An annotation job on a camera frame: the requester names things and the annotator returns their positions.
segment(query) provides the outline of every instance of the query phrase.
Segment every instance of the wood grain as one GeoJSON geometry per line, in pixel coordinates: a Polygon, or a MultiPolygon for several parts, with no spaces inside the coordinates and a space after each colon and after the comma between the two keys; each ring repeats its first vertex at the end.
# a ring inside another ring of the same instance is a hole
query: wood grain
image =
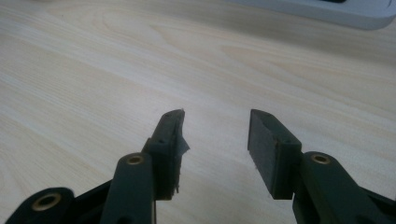
{"type": "Polygon", "coordinates": [[[295,223],[248,155],[251,108],[394,199],[395,36],[219,0],[3,0],[0,222],[112,178],[177,108],[191,150],[159,223],[295,223]]]}

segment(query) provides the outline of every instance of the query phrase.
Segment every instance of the white object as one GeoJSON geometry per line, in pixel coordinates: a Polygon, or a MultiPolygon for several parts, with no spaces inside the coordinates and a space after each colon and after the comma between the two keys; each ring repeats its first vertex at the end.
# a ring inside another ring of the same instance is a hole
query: white object
{"type": "Polygon", "coordinates": [[[274,11],[329,21],[365,30],[389,25],[396,17],[396,0],[346,0],[334,3],[321,0],[228,0],[274,11]]]}

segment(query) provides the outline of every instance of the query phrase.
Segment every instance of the brass insert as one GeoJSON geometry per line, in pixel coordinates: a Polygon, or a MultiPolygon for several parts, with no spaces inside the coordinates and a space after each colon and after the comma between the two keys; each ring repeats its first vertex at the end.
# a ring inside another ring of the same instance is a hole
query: brass insert
{"type": "Polygon", "coordinates": [[[143,157],[141,156],[132,156],[130,158],[128,158],[128,164],[130,165],[137,165],[143,162],[143,157]]]}
{"type": "Polygon", "coordinates": [[[48,193],[43,197],[35,200],[35,202],[32,204],[32,209],[37,212],[45,211],[55,206],[61,201],[61,199],[62,196],[60,193],[48,193]]]}
{"type": "Polygon", "coordinates": [[[312,155],[312,156],[311,156],[311,160],[312,160],[312,161],[315,161],[315,162],[317,162],[317,163],[320,163],[320,164],[325,164],[325,165],[327,165],[327,164],[330,163],[329,157],[327,157],[327,156],[325,156],[325,155],[321,155],[321,154],[314,154],[314,155],[312,155]]]}

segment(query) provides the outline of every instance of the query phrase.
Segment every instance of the black plastic arm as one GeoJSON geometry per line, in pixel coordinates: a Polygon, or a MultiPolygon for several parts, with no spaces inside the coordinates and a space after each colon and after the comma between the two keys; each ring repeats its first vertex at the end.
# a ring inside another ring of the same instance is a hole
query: black plastic arm
{"type": "Polygon", "coordinates": [[[7,224],[153,224],[157,200],[178,189],[183,110],[164,114],[142,152],[122,157],[114,178],[77,198],[66,188],[45,189],[28,199],[7,224]]]}
{"type": "Polygon", "coordinates": [[[333,157],[301,152],[274,116],[251,110],[247,149],[274,199],[291,199],[299,224],[396,223],[396,203],[360,188],[333,157]]]}

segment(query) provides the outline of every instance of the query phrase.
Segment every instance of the wooden table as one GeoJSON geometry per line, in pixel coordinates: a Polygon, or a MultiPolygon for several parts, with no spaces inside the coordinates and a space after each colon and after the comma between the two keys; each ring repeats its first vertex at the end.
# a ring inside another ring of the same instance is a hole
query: wooden table
{"type": "Polygon", "coordinates": [[[158,223],[295,223],[247,151],[251,108],[396,195],[396,22],[361,31],[220,0],[0,3],[0,222],[49,187],[112,178],[184,108],[180,193],[158,223]]]}

